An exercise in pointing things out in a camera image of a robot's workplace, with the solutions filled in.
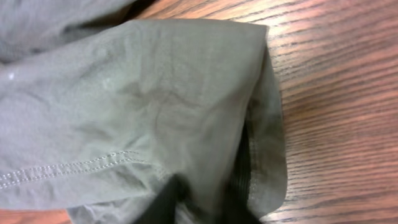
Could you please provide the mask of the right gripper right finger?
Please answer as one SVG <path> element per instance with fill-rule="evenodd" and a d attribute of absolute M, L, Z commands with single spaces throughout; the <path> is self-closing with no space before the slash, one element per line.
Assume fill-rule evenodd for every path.
<path fill-rule="evenodd" d="M 246 125 L 243 126 L 233 170 L 225 187 L 220 224 L 261 224 L 248 208 L 251 158 Z"/>

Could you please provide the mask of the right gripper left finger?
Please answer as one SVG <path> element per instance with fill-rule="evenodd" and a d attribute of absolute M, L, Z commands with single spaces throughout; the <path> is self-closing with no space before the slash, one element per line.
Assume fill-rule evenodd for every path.
<path fill-rule="evenodd" d="M 133 224 L 174 224 L 177 204 L 183 200 L 183 180 L 174 175 Z"/>

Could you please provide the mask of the grey shorts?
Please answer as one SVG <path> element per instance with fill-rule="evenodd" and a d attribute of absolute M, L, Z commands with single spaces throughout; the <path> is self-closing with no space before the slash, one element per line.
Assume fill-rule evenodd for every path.
<path fill-rule="evenodd" d="M 128 20 L 135 1 L 1 2 L 1 208 L 134 223 L 172 185 L 175 223 L 261 218 L 287 190 L 268 27 Z"/>

